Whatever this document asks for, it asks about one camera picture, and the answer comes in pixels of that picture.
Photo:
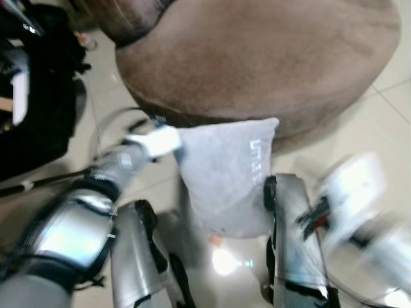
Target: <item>brown upholstered seat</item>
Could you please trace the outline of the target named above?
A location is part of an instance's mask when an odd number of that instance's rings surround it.
[[[389,0],[84,1],[121,45],[137,103],[177,126],[275,116],[277,137],[308,132],[362,95],[399,40]]]

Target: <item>tile floor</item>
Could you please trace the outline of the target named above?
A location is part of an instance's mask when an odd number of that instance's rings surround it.
[[[395,2],[399,6],[403,31],[392,60],[358,102],[335,121],[327,134],[292,151],[274,153],[272,171],[297,173],[307,179],[310,188],[313,177],[310,170],[305,169],[307,162],[311,166],[318,166],[315,173],[319,175],[322,169],[346,155],[375,151],[380,156],[389,185],[381,206],[393,212],[398,225],[405,225],[411,221],[411,16],[409,0]],[[92,36],[99,48],[87,55],[93,70],[84,76],[89,97],[78,127],[79,133],[71,141],[65,157],[26,177],[58,174],[61,166],[68,170],[84,167],[89,159],[87,144],[96,123],[115,109],[135,106],[119,77],[113,43],[100,31],[95,31]],[[140,117],[143,114],[135,112],[118,119],[107,130],[101,146],[104,148],[119,140],[128,123]],[[150,200],[157,212],[171,210],[181,199],[179,173],[171,155],[164,157],[159,164],[147,166],[125,193],[123,200],[126,202],[136,198]],[[11,216],[16,216],[16,211],[11,207],[2,207],[0,226],[5,224],[5,218]],[[193,296],[199,308],[270,307],[262,299],[259,286],[259,281],[267,278],[265,237],[242,241],[224,240],[222,248],[230,250],[239,261],[253,260],[255,264],[253,268],[237,268],[227,276],[221,276],[213,269],[211,252],[215,248],[200,235],[198,242],[200,250],[203,249],[200,255],[196,255],[187,243],[182,246],[177,243],[171,249],[183,254]],[[342,250],[333,262],[330,261],[329,270],[363,296],[378,296],[390,287],[373,272],[363,257],[349,249]],[[343,307],[358,307],[344,296],[341,299]],[[74,308],[92,306],[112,307],[110,282],[106,289],[94,288],[76,294]]]

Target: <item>gray pillow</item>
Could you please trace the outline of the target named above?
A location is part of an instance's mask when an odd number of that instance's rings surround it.
[[[175,156],[188,188],[192,224],[224,237],[270,232],[263,184],[278,123],[270,118],[179,129],[183,147]]]

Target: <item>brown ottoman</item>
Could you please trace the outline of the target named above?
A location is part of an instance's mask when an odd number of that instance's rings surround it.
[[[83,0],[137,103],[175,126],[278,117],[286,139],[356,101],[399,41],[390,0]]]

